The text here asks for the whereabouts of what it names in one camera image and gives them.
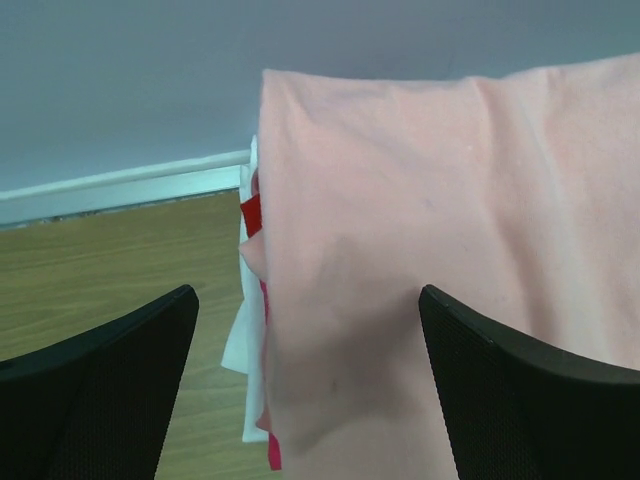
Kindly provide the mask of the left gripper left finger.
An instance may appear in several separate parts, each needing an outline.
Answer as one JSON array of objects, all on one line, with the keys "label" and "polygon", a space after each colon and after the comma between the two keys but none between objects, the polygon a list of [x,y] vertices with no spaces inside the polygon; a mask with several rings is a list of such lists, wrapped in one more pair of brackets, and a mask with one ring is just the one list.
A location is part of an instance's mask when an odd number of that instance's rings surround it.
[{"label": "left gripper left finger", "polygon": [[2,478],[154,478],[198,311],[183,285],[2,361]]}]

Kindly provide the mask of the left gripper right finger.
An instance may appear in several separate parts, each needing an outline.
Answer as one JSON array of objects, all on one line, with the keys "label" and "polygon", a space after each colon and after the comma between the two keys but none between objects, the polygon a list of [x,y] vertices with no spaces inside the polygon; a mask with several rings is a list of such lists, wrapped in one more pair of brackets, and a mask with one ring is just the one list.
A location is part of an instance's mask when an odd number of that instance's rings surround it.
[{"label": "left gripper right finger", "polygon": [[433,285],[419,311],[459,478],[638,479],[638,371],[556,348]]}]

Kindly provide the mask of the pink polo shirt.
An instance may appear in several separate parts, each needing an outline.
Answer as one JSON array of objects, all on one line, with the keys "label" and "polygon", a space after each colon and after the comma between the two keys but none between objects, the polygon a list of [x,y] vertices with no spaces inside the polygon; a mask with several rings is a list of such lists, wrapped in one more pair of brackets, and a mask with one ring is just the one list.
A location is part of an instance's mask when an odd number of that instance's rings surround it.
[{"label": "pink polo shirt", "polygon": [[639,58],[502,79],[268,70],[265,389],[287,479],[453,479],[418,313],[433,284],[639,365]]}]

